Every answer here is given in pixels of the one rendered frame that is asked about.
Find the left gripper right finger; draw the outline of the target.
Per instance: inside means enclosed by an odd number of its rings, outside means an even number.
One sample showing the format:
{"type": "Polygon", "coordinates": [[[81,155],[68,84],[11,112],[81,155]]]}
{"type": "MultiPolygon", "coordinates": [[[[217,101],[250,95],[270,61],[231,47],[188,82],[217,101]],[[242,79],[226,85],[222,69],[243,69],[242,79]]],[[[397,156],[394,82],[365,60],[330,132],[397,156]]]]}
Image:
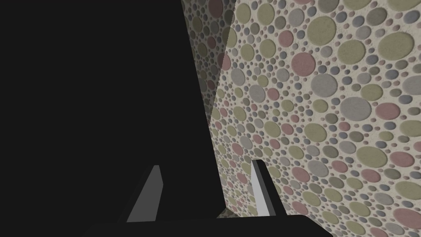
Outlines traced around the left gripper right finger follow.
{"type": "Polygon", "coordinates": [[[263,160],[252,160],[251,183],[258,216],[287,216],[271,175],[263,160]]]}

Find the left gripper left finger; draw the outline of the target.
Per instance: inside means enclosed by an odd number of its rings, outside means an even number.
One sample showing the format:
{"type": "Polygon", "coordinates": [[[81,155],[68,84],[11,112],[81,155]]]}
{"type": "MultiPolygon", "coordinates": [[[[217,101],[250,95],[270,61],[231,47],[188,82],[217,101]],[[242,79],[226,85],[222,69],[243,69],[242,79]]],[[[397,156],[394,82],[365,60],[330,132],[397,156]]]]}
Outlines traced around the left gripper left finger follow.
{"type": "Polygon", "coordinates": [[[163,180],[159,165],[148,166],[118,221],[155,221],[162,190],[163,180]]]}

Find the black cabinet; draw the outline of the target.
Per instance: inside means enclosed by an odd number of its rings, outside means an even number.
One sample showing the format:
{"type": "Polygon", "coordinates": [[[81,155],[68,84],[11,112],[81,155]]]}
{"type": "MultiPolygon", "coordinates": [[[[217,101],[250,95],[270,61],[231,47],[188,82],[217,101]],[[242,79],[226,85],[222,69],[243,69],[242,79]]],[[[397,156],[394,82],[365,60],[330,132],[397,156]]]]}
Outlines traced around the black cabinet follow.
{"type": "Polygon", "coordinates": [[[225,208],[182,0],[0,0],[0,237],[117,223],[144,169],[157,220],[225,208]]]}

